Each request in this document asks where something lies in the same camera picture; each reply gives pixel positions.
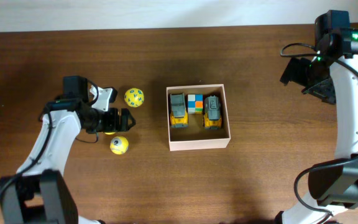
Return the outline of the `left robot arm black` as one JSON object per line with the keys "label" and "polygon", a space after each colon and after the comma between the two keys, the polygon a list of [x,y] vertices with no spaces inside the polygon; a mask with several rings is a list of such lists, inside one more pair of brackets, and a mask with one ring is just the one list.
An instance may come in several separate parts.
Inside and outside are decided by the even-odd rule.
{"label": "left robot arm black", "polygon": [[135,125],[128,109],[112,108],[117,90],[81,76],[63,78],[63,93],[45,104],[40,134],[16,173],[0,178],[5,223],[91,223],[79,215],[63,179],[70,149],[81,130],[126,132]]}

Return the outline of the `multicolour puzzle cube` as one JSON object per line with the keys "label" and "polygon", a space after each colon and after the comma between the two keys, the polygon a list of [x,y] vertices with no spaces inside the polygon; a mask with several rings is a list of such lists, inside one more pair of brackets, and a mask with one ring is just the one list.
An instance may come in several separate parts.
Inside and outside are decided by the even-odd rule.
{"label": "multicolour puzzle cube", "polygon": [[203,113],[203,95],[189,94],[187,107],[188,107],[189,114],[202,114]]}

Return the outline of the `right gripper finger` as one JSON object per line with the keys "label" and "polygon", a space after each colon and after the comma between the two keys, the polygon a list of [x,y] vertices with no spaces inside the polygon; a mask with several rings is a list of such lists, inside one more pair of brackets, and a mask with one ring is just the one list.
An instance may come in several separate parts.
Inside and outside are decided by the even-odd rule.
{"label": "right gripper finger", "polygon": [[287,85],[289,82],[295,82],[301,86],[307,86],[307,74],[310,65],[311,61],[306,58],[291,58],[280,78],[280,82],[284,85]]}
{"label": "right gripper finger", "polygon": [[304,95],[312,95],[319,98],[323,103],[330,105],[336,104],[336,92],[334,83],[331,77],[322,80],[314,85],[304,88],[302,91]]}

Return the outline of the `yellow ball with blue letters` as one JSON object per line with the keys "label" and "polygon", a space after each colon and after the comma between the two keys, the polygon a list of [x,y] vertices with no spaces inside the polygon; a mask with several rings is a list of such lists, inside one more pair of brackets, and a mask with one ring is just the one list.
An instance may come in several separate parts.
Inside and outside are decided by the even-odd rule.
{"label": "yellow ball with blue letters", "polygon": [[128,106],[137,108],[144,102],[144,93],[138,88],[130,88],[124,94],[124,101]]}

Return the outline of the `yellow one-eyed ball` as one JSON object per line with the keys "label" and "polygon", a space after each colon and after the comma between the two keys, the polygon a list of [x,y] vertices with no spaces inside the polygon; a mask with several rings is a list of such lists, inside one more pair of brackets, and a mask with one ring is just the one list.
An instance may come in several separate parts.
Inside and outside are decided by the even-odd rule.
{"label": "yellow one-eyed ball", "polygon": [[116,136],[111,140],[110,150],[114,154],[124,154],[129,148],[129,141],[123,136]]}

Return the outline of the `yellow grey toy truck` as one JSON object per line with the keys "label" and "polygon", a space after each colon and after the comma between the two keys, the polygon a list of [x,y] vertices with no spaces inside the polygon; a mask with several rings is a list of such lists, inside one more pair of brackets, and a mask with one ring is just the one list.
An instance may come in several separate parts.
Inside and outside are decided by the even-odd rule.
{"label": "yellow grey toy truck", "polygon": [[170,126],[172,128],[188,127],[188,113],[183,93],[170,95],[170,109]]}
{"label": "yellow grey toy truck", "polygon": [[221,129],[221,104],[217,96],[209,96],[205,99],[203,123],[205,129]]}

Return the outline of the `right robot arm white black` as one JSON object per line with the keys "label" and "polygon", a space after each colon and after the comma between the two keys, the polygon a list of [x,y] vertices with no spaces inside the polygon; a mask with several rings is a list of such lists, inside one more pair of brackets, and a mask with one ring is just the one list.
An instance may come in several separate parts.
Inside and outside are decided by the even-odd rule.
{"label": "right robot arm white black", "polygon": [[330,10],[314,22],[315,44],[308,54],[293,54],[281,82],[335,105],[337,145],[334,159],[300,173],[308,191],[276,223],[327,223],[358,207],[358,29],[346,11]]}

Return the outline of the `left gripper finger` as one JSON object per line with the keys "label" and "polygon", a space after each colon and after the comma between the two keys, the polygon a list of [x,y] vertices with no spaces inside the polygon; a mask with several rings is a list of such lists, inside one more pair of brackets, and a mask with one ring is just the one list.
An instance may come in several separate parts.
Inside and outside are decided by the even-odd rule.
{"label": "left gripper finger", "polygon": [[121,110],[121,131],[129,131],[136,125],[136,120],[127,108]]}
{"label": "left gripper finger", "polygon": [[117,97],[117,90],[114,87],[103,89],[103,100],[106,100],[108,103],[114,103],[116,97]]}

